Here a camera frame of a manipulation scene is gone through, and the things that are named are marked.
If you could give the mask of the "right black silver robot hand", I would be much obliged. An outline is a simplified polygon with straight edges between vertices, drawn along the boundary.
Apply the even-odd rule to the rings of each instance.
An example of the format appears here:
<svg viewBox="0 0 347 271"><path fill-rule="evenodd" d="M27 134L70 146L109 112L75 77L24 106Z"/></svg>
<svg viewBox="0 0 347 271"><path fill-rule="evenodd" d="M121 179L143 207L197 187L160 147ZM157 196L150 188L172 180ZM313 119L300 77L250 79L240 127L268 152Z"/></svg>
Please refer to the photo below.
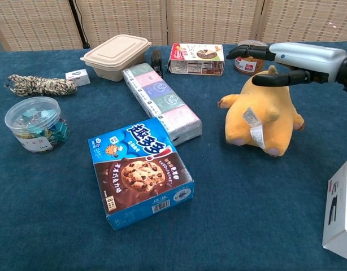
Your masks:
<svg viewBox="0 0 347 271"><path fill-rule="evenodd" d="M229 51L226 58L239 56L275 61L290 68L287 73L255 75L252 83L257 86L338 82L347 91L347 53L343 49L296 42L280 42L270 46L240 45Z"/></svg>

